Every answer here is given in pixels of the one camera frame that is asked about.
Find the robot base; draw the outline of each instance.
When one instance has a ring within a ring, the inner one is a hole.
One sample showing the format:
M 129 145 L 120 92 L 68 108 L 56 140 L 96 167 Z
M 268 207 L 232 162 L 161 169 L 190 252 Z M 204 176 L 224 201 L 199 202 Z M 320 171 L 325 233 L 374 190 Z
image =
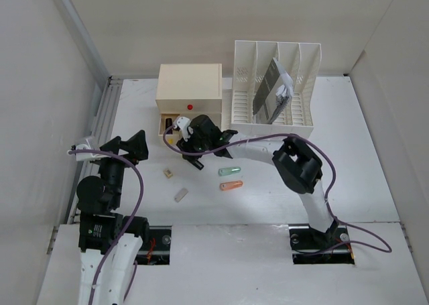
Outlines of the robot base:
M 348 263 L 355 264 L 353 250 L 350 245 L 342 245 L 320 255 L 308 256 L 306 253 L 315 253 L 327 249 L 341 241 L 349 240 L 346 227 L 338 227 L 328 242 L 317 241 L 314 231 L 308 225 L 290 225 L 290 247 L 292 248 L 292 259 L 296 265 Z

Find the white box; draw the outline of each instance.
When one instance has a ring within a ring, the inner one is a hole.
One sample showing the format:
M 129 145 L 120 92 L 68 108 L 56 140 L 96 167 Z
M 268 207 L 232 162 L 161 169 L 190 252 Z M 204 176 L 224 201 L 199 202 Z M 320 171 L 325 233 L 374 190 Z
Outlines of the white box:
M 221 126 L 222 115 L 222 65 L 221 64 L 162 64 L 156 104 L 160 110 L 159 137 L 166 129 L 166 119 L 174 121 L 178 116 L 194 118 L 208 115 L 213 123 Z M 179 132 L 167 135 L 174 145 Z
M 273 124 L 253 124 L 253 98 L 274 57 L 292 77 L 294 96 Z M 246 135 L 295 133 L 308 138 L 313 130 L 310 100 L 320 59 L 320 44 L 236 41 L 228 128 Z

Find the small vial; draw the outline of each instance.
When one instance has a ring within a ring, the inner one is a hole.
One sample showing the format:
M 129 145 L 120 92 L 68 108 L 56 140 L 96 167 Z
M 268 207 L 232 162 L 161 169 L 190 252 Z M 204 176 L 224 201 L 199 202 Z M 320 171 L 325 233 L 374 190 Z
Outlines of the small vial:
M 242 186 L 243 186 L 243 181 L 231 181 L 231 182 L 221 183 L 219 188 L 222 191 L 228 191 L 228 190 L 232 190 L 232 189 L 241 188 Z
M 230 168 L 221 168 L 217 172 L 219 176 L 230 176 L 231 174 L 236 174 L 241 171 L 239 166 L 231 166 Z

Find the orange wire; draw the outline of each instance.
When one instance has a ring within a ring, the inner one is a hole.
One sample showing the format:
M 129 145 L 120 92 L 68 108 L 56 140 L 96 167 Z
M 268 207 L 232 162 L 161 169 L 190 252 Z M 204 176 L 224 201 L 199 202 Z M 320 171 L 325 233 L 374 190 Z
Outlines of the orange wire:
M 152 240 L 150 241 L 150 249 L 146 254 L 148 265 L 149 265 L 150 259 L 152 258 L 152 252 L 154 251 L 155 245 L 156 245 L 155 238 L 152 238 Z
M 338 241 L 339 243 L 342 243 L 342 242 L 343 242 L 342 240 L 340 240 L 340 239 L 338 239 L 338 238 L 335 238 L 335 240 L 336 240 L 336 241 Z M 351 245 L 350 245 L 349 243 L 346 243 L 346 246 L 347 246 L 347 249 L 352 253 L 353 251 L 352 251 L 352 249 L 351 249 Z

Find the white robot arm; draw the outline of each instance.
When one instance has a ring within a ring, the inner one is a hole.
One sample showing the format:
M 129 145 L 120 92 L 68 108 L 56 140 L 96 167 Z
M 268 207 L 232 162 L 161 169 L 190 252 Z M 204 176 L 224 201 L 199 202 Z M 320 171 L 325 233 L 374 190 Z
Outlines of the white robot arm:
M 96 286 L 93 286 L 93 279 L 104 255 L 97 249 L 80 252 L 81 273 L 78 305 L 88 305 L 91 289 L 94 289 L 94 305 L 122 305 L 134 274 L 136 266 L 134 259 L 142 244 L 141 237 L 136 237 L 131 233 L 124 234 L 107 256 Z
M 216 156 L 246 158 L 275 166 L 285 185 L 296 192 L 308 214 L 308 224 L 316 248 L 324 249 L 333 244 L 338 224 L 328 211 L 322 187 L 322 162 L 299 139 L 251 140 L 233 130 L 221 132 L 206 115 L 193 120 L 178 117 L 173 126 L 180 129 L 182 139 L 177 143 L 182 156 L 199 170 L 204 166 L 198 161 L 198 153 L 215 150 Z M 217 148 L 230 141 L 241 143 L 222 150 Z

